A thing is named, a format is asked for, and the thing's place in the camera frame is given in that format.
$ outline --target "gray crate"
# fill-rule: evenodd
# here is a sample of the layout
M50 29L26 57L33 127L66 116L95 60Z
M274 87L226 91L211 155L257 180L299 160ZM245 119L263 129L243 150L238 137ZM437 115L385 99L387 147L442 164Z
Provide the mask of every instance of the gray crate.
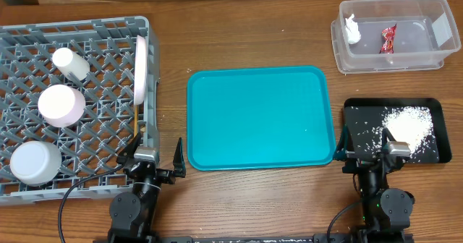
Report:
M81 178L115 167L115 158L134 135L133 74L137 35L148 43L148 83L139 126L143 145L158 148L156 86L159 43L144 17L0 27L0 205L60 199ZM51 63L53 50L68 47L85 57L91 69L80 82L68 80ZM85 96L85 113L64 128L48 125L39 114L38 97L50 85L64 84ZM9 159L23 142L57 145L63 157L59 174L42 187L29 187L11 173ZM130 190L124 174L81 186L70 197L105 198Z

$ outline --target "blue tray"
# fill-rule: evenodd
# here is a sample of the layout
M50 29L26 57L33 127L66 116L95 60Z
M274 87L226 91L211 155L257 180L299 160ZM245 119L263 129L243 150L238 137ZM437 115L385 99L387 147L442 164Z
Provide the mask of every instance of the blue tray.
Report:
M188 160L201 171L317 166L335 148L316 67L198 72L188 81Z

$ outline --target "red packet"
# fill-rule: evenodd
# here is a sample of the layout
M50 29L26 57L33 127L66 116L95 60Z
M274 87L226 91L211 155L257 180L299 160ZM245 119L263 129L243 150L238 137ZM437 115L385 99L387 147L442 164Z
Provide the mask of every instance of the red packet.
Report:
M396 36L397 24L393 27L389 27L383 30L381 35L383 36L385 42L381 47L380 54L392 54L394 52L394 37Z

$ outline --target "black tray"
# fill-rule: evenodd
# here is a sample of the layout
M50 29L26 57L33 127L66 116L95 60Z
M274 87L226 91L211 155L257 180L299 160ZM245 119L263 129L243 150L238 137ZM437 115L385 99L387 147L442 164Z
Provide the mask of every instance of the black tray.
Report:
M380 141L380 135L371 132L372 128L382 126L385 110L405 106L429 108L433 122L433 133L426 137L426 150L416 154L409 163L448 163L451 160L449 137L443 119L442 106L434 98L350 98L346 100L344 123L349 130L352 149L355 153L372 153L373 146L369 143Z

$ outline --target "white label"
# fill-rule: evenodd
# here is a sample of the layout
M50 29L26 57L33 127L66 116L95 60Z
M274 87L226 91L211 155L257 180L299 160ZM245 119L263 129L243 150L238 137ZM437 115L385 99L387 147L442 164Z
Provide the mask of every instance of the white label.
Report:
M433 31L439 47L452 37L449 20L445 12L433 22Z

